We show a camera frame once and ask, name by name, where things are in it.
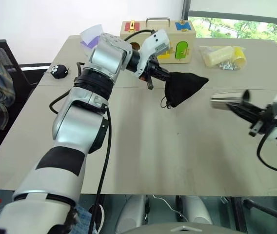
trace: wooden box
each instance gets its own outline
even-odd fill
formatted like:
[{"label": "wooden box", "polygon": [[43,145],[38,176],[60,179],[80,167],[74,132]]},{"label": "wooden box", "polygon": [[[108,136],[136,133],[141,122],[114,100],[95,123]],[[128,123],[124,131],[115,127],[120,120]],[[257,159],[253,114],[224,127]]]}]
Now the wooden box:
[{"label": "wooden box", "polygon": [[[170,39],[170,50],[158,56],[159,63],[187,63],[191,61],[196,31],[189,20],[170,20],[169,18],[147,18],[146,21],[124,21],[120,37],[125,39],[130,34],[143,29],[164,29]],[[151,34],[140,33],[128,41],[136,50]]]}]

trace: white paper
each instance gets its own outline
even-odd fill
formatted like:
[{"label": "white paper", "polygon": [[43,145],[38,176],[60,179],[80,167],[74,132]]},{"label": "white paper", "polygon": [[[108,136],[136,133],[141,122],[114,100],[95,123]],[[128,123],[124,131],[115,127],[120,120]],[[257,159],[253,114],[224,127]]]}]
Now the white paper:
[{"label": "white paper", "polygon": [[86,44],[89,44],[95,37],[101,35],[102,33],[103,28],[101,24],[98,24],[84,30],[82,33],[80,33],[80,36]]}]

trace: sneaker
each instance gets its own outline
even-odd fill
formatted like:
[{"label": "sneaker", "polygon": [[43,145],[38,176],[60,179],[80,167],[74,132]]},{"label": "sneaker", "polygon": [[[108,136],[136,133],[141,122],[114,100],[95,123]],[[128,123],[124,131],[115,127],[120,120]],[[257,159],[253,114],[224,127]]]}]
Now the sneaker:
[{"label": "sneaker", "polygon": [[[89,208],[89,212],[92,213],[94,204]],[[99,205],[98,210],[96,212],[96,217],[95,217],[95,229],[97,234],[100,233],[103,224],[104,224],[104,219],[105,219],[105,212],[104,212],[104,208],[102,207],[102,205]]]}]

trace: white cable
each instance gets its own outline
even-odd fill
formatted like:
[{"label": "white cable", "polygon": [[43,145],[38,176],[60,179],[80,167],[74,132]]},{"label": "white cable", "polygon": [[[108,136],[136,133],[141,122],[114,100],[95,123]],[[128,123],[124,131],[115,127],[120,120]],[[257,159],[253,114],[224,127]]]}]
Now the white cable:
[{"label": "white cable", "polygon": [[155,195],[152,195],[152,196],[155,199],[160,199],[160,200],[164,201],[164,203],[167,204],[167,206],[170,208],[171,211],[174,211],[175,213],[178,213],[181,217],[183,217],[186,220],[186,222],[188,222],[188,219],[181,212],[174,210],[165,199],[163,199],[161,197],[157,197]]}]

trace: window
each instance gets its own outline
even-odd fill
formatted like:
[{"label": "window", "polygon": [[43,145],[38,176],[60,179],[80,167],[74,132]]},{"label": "window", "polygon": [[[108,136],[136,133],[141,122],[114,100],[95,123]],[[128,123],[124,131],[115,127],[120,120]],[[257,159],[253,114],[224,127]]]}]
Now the window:
[{"label": "window", "polygon": [[277,24],[200,17],[189,17],[189,20],[198,38],[269,39],[277,43]]}]

